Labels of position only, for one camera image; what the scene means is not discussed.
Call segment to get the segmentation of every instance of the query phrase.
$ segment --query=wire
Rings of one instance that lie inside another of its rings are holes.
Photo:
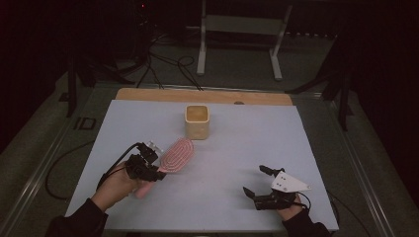
[[[178,60],[169,58],[169,57],[165,57],[165,56],[161,56],[158,55],[156,53],[150,52],[151,56],[166,62],[170,65],[174,65],[177,66],[179,68],[179,70],[181,71],[181,73],[185,76],[186,79],[188,79],[199,91],[203,91],[204,89],[200,86],[200,84],[198,84],[197,80],[195,79],[194,75],[192,75],[192,73],[188,70],[187,66],[190,66],[192,64],[194,64],[195,59],[192,56],[182,56],[180,57]],[[191,61],[188,63],[182,63],[182,60],[184,59],[190,59]]]
[[[307,199],[307,201],[308,201],[308,206],[307,206],[307,210],[308,210],[308,212],[310,212],[310,210],[311,210],[311,200],[310,200],[310,198],[308,198],[305,194],[303,194],[303,193],[300,193],[300,192],[297,192],[299,195],[302,195],[303,197],[305,197],[305,199]]]
[[[64,158],[64,157],[65,157],[65,156],[67,156],[68,154],[70,154],[70,153],[72,153],[72,152],[74,152],[74,151],[76,151],[76,150],[78,150],[78,149],[81,149],[81,148],[83,148],[83,147],[85,147],[85,146],[88,146],[88,145],[92,144],[94,141],[95,141],[95,140],[92,140],[92,141],[86,142],[86,143],[81,144],[81,145],[79,145],[79,146],[77,146],[77,147],[75,147],[75,148],[73,148],[73,149],[71,149],[71,150],[68,150],[68,151],[64,152],[62,155],[60,155],[58,158],[56,158],[56,160],[52,163],[52,165],[49,167],[48,172],[46,173],[46,177],[45,177],[45,190],[46,190],[46,192],[47,192],[47,193],[48,193],[51,197],[56,198],[56,199],[62,199],[62,200],[67,200],[67,199],[71,198],[71,197],[61,197],[61,196],[58,196],[58,195],[54,194],[54,193],[50,190],[50,188],[49,188],[49,181],[48,181],[48,180],[49,180],[49,176],[50,176],[50,174],[51,174],[51,172],[52,172],[52,169],[56,166],[56,164],[58,164],[58,162],[59,162],[60,160],[62,160],[62,158]]]
[[[336,199],[337,201],[339,201],[354,217],[355,219],[357,219],[358,223],[360,223],[360,225],[363,227],[363,229],[365,230],[366,234],[368,236],[372,236],[370,231],[368,231],[367,226],[365,226],[365,224],[363,223],[363,221],[354,213],[354,211],[351,210],[351,208],[349,208],[349,206],[347,204],[345,204],[344,202],[342,202],[341,200],[339,200],[336,196],[334,196],[332,193],[330,193],[330,191],[326,190],[326,192],[333,197],[333,199]]]
[[[101,185],[106,181],[106,179],[108,179],[108,177],[110,177],[112,174],[114,174],[115,172],[113,172],[113,170],[115,169],[115,167],[117,167],[118,164],[120,164],[121,160],[124,159],[124,157],[126,157],[126,155],[130,152],[130,150],[132,150],[134,147],[138,146],[139,143],[135,143],[132,146],[130,146],[126,152],[124,152],[124,154],[118,158],[117,162],[114,163],[114,165],[111,166],[111,168],[109,168],[109,170],[102,176],[101,180],[99,181],[98,187],[96,188],[99,189],[99,187],[101,187]]]

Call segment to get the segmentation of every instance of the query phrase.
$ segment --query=metal stand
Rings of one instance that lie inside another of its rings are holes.
[[[203,11],[201,17],[201,46],[200,55],[198,57],[197,74],[205,74],[207,57],[207,31],[248,33],[277,36],[277,42],[274,47],[270,49],[269,56],[271,58],[272,69],[274,71],[274,78],[277,81],[281,81],[283,79],[283,75],[281,73],[280,63],[278,61],[278,51],[280,49],[281,42],[283,41],[287,28],[287,22],[293,6],[289,5],[283,19],[277,20],[207,15],[206,4],[207,1],[203,0]]]

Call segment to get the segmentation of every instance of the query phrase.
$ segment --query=white table surface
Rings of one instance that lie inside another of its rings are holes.
[[[185,107],[195,104],[112,101],[66,214],[72,214],[92,196],[103,173],[134,143],[152,140],[168,149],[184,136]],[[260,172],[259,165],[285,168],[288,174],[309,184],[312,190],[303,193],[311,200],[310,217],[329,230],[338,229],[296,107],[205,105],[210,112],[209,138],[194,140],[192,160],[179,173],[158,181],[145,198],[131,195],[110,208],[107,229],[284,230],[273,210],[256,210],[243,193],[242,187],[256,195],[271,192],[274,177]]]

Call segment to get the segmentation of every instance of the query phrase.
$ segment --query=black cable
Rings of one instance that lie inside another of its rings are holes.
[[[181,73],[185,76],[186,79],[188,79],[199,91],[203,91],[204,89],[200,86],[200,84],[198,84],[197,80],[195,79],[194,75],[192,75],[192,73],[188,70],[187,66],[192,65],[195,62],[195,59],[192,56],[182,56],[180,57],[178,60],[169,58],[169,57],[165,57],[165,56],[161,56],[158,55],[156,53],[152,53],[150,52],[151,56],[166,62],[170,65],[174,65],[177,66],[179,68],[179,70],[181,71]],[[189,63],[182,63],[182,60],[185,58],[189,58],[191,59],[191,62]]]
[[[62,200],[67,200],[67,199],[71,198],[71,197],[61,197],[61,196],[55,195],[49,188],[49,182],[48,182],[49,176],[51,174],[52,169],[56,166],[56,164],[58,164],[58,162],[60,160],[62,160],[62,158],[64,158],[66,155],[70,154],[71,152],[74,152],[74,151],[76,151],[80,148],[83,148],[87,145],[90,145],[93,142],[94,142],[94,140],[86,142],[84,144],[81,144],[81,145],[69,150],[69,151],[64,152],[62,155],[60,155],[58,158],[56,158],[56,160],[52,163],[52,165],[49,167],[48,172],[46,173],[46,177],[45,177],[45,190],[51,197],[56,198],[56,199],[62,199]]]
[[[303,194],[303,193],[300,193],[300,192],[297,192],[299,195],[302,195],[303,197],[305,197],[305,199],[307,199],[307,201],[308,201],[308,206],[306,206],[306,208],[307,208],[307,210],[308,210],[308,212],[310,212],[310,210],[311,210],[311,200],[310,200],[310,198],[308,198],[305,194]]]
[[[106,179],[108,179],[108,177],[110,175],[114,174],[113,170],[115,169],[115,167],[117,167],[118,164],[120,164],[120,162],[124,159],[124,157],[126,157],[126,155],[130,152],[130,150],[132,150],[134,147],[136,147],[138,145],[139,145],[139,143],[135,143],[132,146],[130,146],[126,150],[126,152],[124,152],[124,154],[120,158],[118,158],[117,162],[115,162],[114,165],[112,165],[111,168],[109,168],[109,170],[105,174],[103,174],[101,180],[99,181],[99,184],[98,184],[98,187],[96,188],[96,190],[99,189],[99,187],[106,181]]]
[[[328,194],[330,194],[334,199],[336,199],[337,201],[339,201],[355,217],[355,219],[358,221],[358,223],[360,223],[360,225],[365,230],[366,234],[369,237],[371,237],[370,231],[368,231],[367,226],[365,226],[365,224],[363,223],[363,221],[354,213],[354,211],[352,211],[351,208],[349,208],[349,206],[347,204],[345,204],[344,202],[342,202],[341,200],[339,200],[336,196],[334,196],[332,193],[330,193],[330,191],[326,190],[326,192]]]
[[[335,212],[336,221],[338,222],[338,226],[339,226],[339,225],[340,225],[340,214],[339,214],[339,209],[338,209],[338,207],[336,206],[335,201],[333,201],[333,198],[330,200],[330,204],[332,205],[332,209],[333,209],[333,210],[334,210],[334,212]],[[332,232],[330,233],[330,236],[333,236],[336,232],[337,232],[337,231],[332,231]]]

